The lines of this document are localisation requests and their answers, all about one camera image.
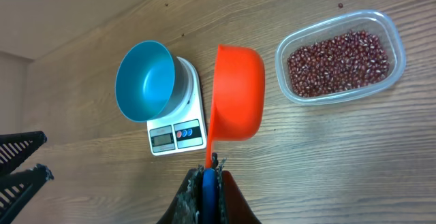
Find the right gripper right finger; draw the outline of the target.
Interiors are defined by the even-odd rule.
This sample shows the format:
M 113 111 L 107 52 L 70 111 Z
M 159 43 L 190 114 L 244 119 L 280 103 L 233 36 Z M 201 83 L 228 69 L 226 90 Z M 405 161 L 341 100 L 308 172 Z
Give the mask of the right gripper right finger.
M 217 221 L 220 224 L 261 224 L 240 191 L 232 174 L 224 170 L 226 158 L 218 161 L 212 153 L 212 168 L 217 175 Z

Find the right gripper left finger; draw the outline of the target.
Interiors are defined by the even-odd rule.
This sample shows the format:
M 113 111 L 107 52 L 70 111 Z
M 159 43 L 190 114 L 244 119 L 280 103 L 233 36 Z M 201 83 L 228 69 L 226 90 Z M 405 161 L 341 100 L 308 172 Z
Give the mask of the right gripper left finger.
M 202 165 L 188 170 L 168 209 L 157 224 L 197 224 L 200 222 L 203 173 Z

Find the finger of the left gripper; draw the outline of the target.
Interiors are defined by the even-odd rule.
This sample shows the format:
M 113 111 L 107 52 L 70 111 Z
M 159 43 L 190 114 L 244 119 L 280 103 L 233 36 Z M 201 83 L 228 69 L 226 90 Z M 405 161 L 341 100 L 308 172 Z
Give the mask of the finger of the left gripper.
M 1 176 L 12 173 L 46 142 L 42 131 L 1 135 Z
M 1 224 L 10 224 L 31 198 L 54 176 L 47 166 L 1 177 Z

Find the red scoop with blue handle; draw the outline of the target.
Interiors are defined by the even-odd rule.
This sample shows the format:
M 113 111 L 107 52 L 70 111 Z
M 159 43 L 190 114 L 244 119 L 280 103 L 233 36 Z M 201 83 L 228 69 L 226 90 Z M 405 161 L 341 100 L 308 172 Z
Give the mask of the red scoop with blue handle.
M 250 48 L 220 45 L 215 61 L 202 178 L 202 223 L 218 223 L 217 175 L 212 168 L 213 144 L 216 141 L 244 141 L 252 138 L 260 128 L 264 96 L 265 69 L 260 55 Z

